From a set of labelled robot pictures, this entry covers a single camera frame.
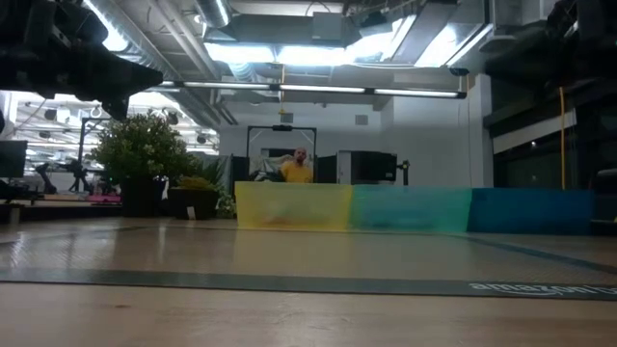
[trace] teal bin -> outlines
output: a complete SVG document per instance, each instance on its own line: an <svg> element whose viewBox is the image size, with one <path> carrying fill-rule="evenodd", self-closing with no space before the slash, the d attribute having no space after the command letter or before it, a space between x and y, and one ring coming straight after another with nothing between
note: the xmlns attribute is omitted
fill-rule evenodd
<svg viewBox="0 0 617 347"><path fill-rule="evenodd" d="M469 188L357 185L351 204L355 230L465 232Z"/></svg>

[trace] yellow bin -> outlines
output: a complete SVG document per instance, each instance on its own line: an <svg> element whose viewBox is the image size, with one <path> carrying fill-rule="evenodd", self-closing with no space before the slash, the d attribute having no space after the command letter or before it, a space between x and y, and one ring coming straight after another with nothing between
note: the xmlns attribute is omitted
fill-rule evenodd
<svg viewBox="0 0 617 347"><path fill-rule="evenodd" d="M320 231L347 230L352 186L236 182L238 225Z"/></svg>

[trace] plant pot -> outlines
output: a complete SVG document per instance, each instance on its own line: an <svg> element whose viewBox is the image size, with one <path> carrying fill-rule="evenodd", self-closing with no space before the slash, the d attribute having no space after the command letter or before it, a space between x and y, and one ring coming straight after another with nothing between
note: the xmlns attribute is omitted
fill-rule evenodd
<svg viewBox="0 0 617 347"><path fill-rule="evenodd" d="M177 189L167 191L172 214L181 220L193 217L196 220L207 220L216 217L216 204L219 193L209 190Z"/></svg>
<svg viewBox="0 0 617 347"><path fill-rule="evenodd" d="M158 217L165 181L127 178L121 183L123 217Z"/></svg>

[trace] wooden floor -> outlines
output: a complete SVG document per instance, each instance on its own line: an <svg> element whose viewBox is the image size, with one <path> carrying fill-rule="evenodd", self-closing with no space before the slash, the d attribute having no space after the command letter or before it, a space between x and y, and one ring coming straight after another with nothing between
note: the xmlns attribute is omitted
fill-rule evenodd
<svg viewBox="0 0 617 347"><path fill-rule="evenodd" d="M94 274L81 282L120 273L617 286L613 238L352 235L123 219L0 231L0 273ZM588 347L617 346L615 327L617 301L0 283L2 347Z"/></svg>
<svg viewBox="0 0 617 347"><path fill-rule="evenodd" d="M617 304L0 284L3 347L614 346Z"/></svg>

